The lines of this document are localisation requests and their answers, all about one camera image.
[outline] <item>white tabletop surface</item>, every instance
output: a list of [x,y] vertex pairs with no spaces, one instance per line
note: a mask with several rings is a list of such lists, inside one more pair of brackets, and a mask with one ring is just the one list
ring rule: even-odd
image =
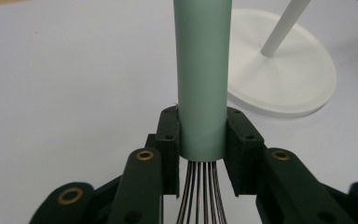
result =
[[[282,13],[288,0],[235,0]],[[274,119],[243,108],[268,147],[289,149],[323,183],[358,181],[358,2],[311,1],[299,23],[325,45],[337,89],[321,110]],[[0,6],[0,224],[27,223],[57,187],[98,188],[177,103],[172,1],[35,0]],[[254,196],[235,198],[222,162],[228,223],[261,223]],[[181,163],[182,183],[185,161]],[[180,201],[165,196],[165,223]]]

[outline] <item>white pole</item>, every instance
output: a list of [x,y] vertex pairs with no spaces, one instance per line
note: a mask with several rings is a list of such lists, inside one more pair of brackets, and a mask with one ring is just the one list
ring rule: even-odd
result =
[[284,38],[289,34],[290,30],[296,24],[310,0],[292,0],[289,6],[283,12],[277,25],[269,36],[266,44],[260,50],[264,56],[272,57],[283,42]]

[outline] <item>light green cylinder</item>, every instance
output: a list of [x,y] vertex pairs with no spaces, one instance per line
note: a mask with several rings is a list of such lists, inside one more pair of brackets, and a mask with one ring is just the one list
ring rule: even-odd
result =
[[181,156],[225,156],[231,0],[173,0]]

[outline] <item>white disc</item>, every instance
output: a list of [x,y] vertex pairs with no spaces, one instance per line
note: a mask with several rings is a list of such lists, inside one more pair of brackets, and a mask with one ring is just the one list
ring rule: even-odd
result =
[[336,69],[324,46],[296,24],[273,57],[260,53],[280,16],[235,9],[231,16],[228,93],[245,108],[297,118],[321,108],[336,88]]

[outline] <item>brass screw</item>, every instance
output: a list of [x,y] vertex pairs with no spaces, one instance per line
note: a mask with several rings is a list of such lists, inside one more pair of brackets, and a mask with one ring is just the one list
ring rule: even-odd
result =
[[280,161],[288,161],[290,160],[290,155],[287,152],[281,150],[275,150],[272,152],[272,157]]
[[77,202],[83,196],[83,189],[80,188],[69,188],[63,191],[60,196],[58,196],[58,203],[62,205],[68,205],[71,203]]
[[143,150],[141,152],[138,152],[138,154],[136,154],[136,158],[140,161],[148,161],[151,160],[153,157],[154,157],[153,152],[149,150]]

